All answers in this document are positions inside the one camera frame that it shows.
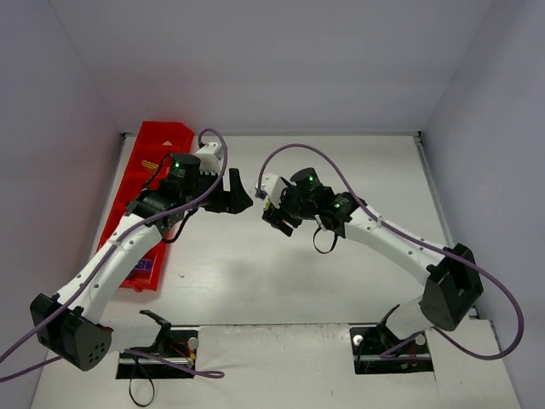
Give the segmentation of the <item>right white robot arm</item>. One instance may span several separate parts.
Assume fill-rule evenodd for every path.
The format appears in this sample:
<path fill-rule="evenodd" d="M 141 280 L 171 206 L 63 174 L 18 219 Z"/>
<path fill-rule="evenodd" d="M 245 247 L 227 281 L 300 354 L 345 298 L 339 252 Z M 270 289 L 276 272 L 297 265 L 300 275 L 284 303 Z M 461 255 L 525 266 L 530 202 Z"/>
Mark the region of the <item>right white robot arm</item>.
<path fill-rule="evenodd" d="M 398 340 L 432 327 L 454 331 L 483 292 L 479 275 L 467 265 L 474 257 L 466 246 L 434 252 L 426 240 L 412 243 L 399 237 L 376 212 L 362 209 L 352 194 L 325 186 L 312 168 L 290 179 L 265 174 L 255 190 L 266 203 L 264 220 L 284 234 L 291 235 L 304 221 L 315 221 L 337 238 L 378 252 L 422 285 L 420 296 L 392 308 L 380 321 L 379 326 Z"/>

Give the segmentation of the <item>yellow black striped lego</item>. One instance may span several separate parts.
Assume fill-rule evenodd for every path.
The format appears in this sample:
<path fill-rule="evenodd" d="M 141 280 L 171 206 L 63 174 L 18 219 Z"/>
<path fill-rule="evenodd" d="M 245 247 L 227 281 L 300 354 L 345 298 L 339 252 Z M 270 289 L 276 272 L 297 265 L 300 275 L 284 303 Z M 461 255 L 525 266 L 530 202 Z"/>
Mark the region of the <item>yellow black striped lego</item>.
<path fill-rule="evenodd" d="M 150 162 L 150 161 L 148 161 L 148 160 L 142 160 L 142 161 L 141 161 L 141 165 L 142 165 L 144 168 L 149 169 L 149 170 L 155 170 L 155 169 L 158 167 L 157 164 L 155 164 L 155 163 L 153 163 L 153 162 Z"/>

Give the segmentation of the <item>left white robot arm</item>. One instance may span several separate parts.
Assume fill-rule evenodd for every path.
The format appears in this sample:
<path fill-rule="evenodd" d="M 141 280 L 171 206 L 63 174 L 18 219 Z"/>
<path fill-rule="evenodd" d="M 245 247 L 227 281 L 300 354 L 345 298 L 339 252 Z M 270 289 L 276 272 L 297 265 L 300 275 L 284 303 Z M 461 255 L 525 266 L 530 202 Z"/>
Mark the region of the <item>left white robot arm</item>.
<path fill-rule="evenodd" d="M 213 153 L 177 153 L 158 189 L 133 200 L 107 242 L 53 296 L 39 294 L 30 306 L 38 341 L 83 372 L 114 351 L 162 353 L 171 324 L 142 310 L 134 320 L 100 322 L 112 296 L 143 256 L 164 241 L 191 210 L 238 214 L 253 204 L 236 168 Z"/>

